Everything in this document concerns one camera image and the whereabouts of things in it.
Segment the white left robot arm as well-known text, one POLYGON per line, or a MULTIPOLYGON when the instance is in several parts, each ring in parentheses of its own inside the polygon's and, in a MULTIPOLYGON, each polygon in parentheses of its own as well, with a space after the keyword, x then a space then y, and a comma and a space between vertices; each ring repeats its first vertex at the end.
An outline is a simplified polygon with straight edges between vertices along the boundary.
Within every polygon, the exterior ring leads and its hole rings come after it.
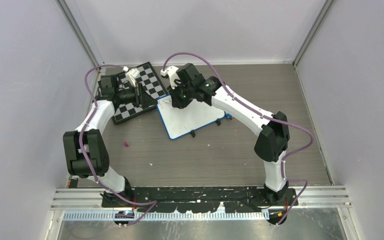
POLYGON ((111 168, 102 133, 121 104, 143 107, 155 100, 136 81, 130 82, 128 88, 121 88, 116 75, 104 76, 99 87, 100 92, 87 117, 62 137, 67 170, 72 176, 102 184, 104 199, 128 207, 133 202, 134 192, 129 181, 111 168))

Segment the blue framed whiteboard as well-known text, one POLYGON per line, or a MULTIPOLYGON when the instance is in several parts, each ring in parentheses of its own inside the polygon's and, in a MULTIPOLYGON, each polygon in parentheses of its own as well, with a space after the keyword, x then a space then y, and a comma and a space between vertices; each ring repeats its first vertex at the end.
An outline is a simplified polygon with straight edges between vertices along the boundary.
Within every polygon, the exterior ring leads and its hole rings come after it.
POLYGON ((168 94, 157 99, 157 109, 165 127, 169 139, 175 140, 188 135, 209 124, 215 123, 218 119, 225 117, 225 112, 214 106, 195 99, 183 109, 158 105, 159 100, 172 100, 168 94))

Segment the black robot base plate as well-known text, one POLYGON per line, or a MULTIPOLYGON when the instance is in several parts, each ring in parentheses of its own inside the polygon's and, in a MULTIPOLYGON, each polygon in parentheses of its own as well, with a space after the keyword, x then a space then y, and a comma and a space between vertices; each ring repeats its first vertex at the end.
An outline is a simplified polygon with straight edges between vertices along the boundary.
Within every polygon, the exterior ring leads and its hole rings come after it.
POLYGON ((103 208, 133 208, 139 213, 149 209, 151 213, 214 213, 224 207, 227 213, 257 213, 269 207, 285 210, 297 205, 296 191, 286 190, 283 196, 276 198, 265 188, 255 186, 213 186, 213 187, 136 187, 126 197, 134 202, 127 203, 113 193, 101 193, 103 208))

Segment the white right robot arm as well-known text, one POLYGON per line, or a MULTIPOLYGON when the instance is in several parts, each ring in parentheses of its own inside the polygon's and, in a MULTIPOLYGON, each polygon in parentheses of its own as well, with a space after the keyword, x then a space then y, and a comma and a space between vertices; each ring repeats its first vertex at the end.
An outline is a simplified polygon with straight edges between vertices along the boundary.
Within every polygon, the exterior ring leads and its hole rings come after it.
POLYGON ((174 108, 184 109, 196 100, 231 114, 256 135, 253 149, 263 160, 265 170, 263 193, 268 203, 279 205, 289 187, 282 163, 290 139, 289 128, 282 123, 287 120, 286 115, 258 108, 234 93, 218 75, 204 77, 192 63, 166 67, 160 75, 169 80, 168 92, 174 108))

